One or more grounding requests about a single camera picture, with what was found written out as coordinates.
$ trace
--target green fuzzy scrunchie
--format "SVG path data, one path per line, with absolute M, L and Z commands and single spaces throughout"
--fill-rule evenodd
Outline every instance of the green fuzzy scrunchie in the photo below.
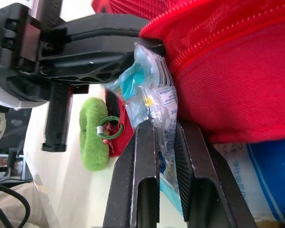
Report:
M 79 114 L 81 159 L 89 171 L 103 170 L 109 161 L 109 146 L 97 136 L 97 126 L 108 116 L 103 100 L 91 97 Z

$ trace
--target zipper teeth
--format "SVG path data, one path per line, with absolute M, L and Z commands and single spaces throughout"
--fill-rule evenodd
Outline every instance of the zipper teeth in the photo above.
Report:
M 154 19 L 152 19 L 149 24 L 147 24 L 142 30 L 141 32 L 139 33 L 139 36 L 141 36 L 146 30 L 149 30 L 151 27 L 154 26 L 154 24 L 158 23 L 163 17 L 166 17 L 168 15 L 170 15 L 171 13 L 175 13 L 175 12 L 178 12 L 180 11 L 181 9 L 183 9 L 184 7 L 188 6 L 188 5 L 191 5 L 193 3 L 193 1 L 187 1 L 187 2 L 184 2 L 180 5 L 177 5 L 171 9 L 168 9 L 166 12 L 163 12 L 161 13 L 160 15 L 156 16 Z
M 154 9 L 153 8 L 157 8 L 157 9 L 162 9 L 163 6 L 162 5 L 158 5 L 158 4 L 150 4 L 149 1 L 144 2 L 143 4 L 141 3 L 137 3 L 134 4 L 132 0 L 124 0 L 124 1 L 118 1 L 118 0 L 112 0 L 111 4 L 113 5 L 113 7 L 118 8 L 119 12 L 125 12 L 125 13 L 129 13 L 127 11 L 127 9 L 130 9 L 131 12 L 134 13 L 130 13 L 130 14 L 135 14 L 135 12 L 137 12 L 137 7 L 139 7 L 139 11 L 142 14 L 141 16 L 143 16 L 144 18 L 149 18 L 149 12 L 151 12 L 151 14 L 155 17 L 155 13 L 154 13 Z
M 183 51 L 172 63 L 171 63 L 171 70 L 173 73 L 175 73 L 179 67 L 186 61 L 188 58 L 192 58 L 195 53 L 201 52 L 203 49 L 211 46 L 215 42 L 218 42 L 221 40 L 221 38 L 228 38 L 226 37 L 226 34 L 231 33 L 233 31 L 236 31 L 239 28 L 244 28 L 248 23 L 251 23 L 252 21 L 258 20 L 262 18 L 263 16 L 269 16 L 270 14 L 276 13 L 277 11 L 282 11 L 285 9 L 285 4 L 276 6 L 275 8 L 271 8 L 270 10 L 264 10 L 258 14 L 254 14 L 253 16 L 248 16 L 242 20 L 238 20 L 236 23 L 232 23 L 229 26 L 226 26 L 225 28 L 218 29 L 216 32 L 213 32 L 212 34 L 204 37 L 204 39 L 199 40 L 198 42 L 194 43 L 191 47 L 187 48 L 185 51 Z

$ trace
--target plastic snack package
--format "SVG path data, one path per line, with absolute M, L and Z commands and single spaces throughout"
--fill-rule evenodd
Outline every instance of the plastic snack package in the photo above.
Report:
M 285 224 L 285 140 L 214 147 L 227 160 L 259 227 Z
M 117 80 L 104 86 L 124 100 L 133 128 L 145 120 L 156 126 L 160 146 L 160 189 L 182 214 L 174 156 L 176 89 L 164 57 L 143 45 L 135 46 L 134 64 Z

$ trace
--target green ring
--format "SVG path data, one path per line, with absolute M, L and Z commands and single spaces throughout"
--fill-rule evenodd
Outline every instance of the green ring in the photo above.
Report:
M 105 119 L 103 119 L 103 121 L 100 123 L 100 126 L 104 126 L 105 123 L 109 122 L 109 121 L 113 121 L 113 120 L 116 120 L 119 122 L 119 118 L 116 117 L 116 116 L 108 116 L 106 117 Z M 103 133 L 100 133 L 99 136 L 101 138 L 104 138 L 104 139 L 116 139 L 124 130 L 124 125 L 122 123 L 119 123 L 120 124 L 120 128 L 119 128 L 119 131 L 114 134 L 114 135 L 105 135 Z

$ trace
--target clear plastic wrapper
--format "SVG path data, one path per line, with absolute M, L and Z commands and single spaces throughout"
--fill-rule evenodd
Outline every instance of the clear plastic wrapper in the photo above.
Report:
M 136 44 L 134 64 L 120 77 L 105 85 L 126 104 L 131 126 L 150 120 L 157 128 L 160 146 L 160 186 L 182 213 L 176 177 L 174 140 L 177 118 L 177 94 L 165 59 Z

